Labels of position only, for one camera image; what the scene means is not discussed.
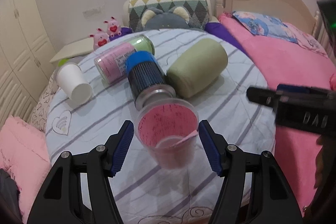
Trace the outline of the person's hand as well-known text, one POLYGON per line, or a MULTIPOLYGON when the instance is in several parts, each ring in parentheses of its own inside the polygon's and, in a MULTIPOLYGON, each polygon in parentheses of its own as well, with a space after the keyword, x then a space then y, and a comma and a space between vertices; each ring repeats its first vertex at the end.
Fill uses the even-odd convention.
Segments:
POLYGON ((320 136, 315 159, 315 196, 305 210, 304 223, 335 223, 335 140, 320 136))

